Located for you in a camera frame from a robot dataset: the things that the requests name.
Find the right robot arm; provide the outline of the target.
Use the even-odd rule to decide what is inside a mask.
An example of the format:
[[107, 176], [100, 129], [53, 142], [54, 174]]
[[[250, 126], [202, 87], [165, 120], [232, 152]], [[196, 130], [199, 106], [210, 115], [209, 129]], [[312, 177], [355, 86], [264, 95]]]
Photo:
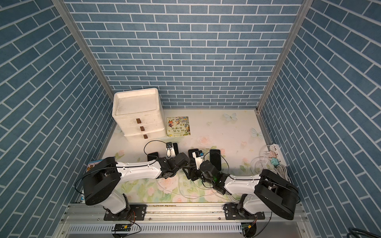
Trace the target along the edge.
[[260, 199], [277, 216], [293, 220], [297, 203], [300, 201], [298, 189], [274, 172], [264, 169], [256, 176], [234, 176], [219, 171], [210, 161], [204, 161], [197, 168], [194, 162], [183, 167], [187, 178], [201, 179], [212, 185], [221, 195], [241, 194], [237, 205], [241, 216], [249, 218], [254, 214], [254, 201]]

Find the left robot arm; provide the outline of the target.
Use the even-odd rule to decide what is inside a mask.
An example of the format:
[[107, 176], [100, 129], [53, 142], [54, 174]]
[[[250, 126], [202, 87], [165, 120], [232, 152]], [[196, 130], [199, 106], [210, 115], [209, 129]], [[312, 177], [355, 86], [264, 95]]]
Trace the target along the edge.
[[132, 164], [107, 157], [96, 164], [81, 179], [85, 204], [102, 205], [111, 214], [128, 217], [131, 208], [127, 196], [117, 191], [119, 185], [130, 180], [171, 178], [190, 163], [185, 153], [176, 153], [171, 142], [166, 143], [165, 157], [156, 152], [147, 157], [147, 162]]

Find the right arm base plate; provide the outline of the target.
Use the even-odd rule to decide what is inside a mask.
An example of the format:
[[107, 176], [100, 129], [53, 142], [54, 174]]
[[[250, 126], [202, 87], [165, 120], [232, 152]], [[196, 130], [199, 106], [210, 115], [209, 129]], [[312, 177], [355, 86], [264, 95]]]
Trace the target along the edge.
[[223, 210], [226, 220], [264, 220], [266, 218], [264, 212], [252, 214], [236, 203], [225, 204]]

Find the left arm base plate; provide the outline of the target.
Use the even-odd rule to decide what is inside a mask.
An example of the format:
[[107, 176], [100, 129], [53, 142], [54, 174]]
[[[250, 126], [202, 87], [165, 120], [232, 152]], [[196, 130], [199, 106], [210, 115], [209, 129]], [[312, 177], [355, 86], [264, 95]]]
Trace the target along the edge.
[[147, 210], [146, 204], [132, 204], [117, 214], [106, 209], [104, 221], [143, 221]]

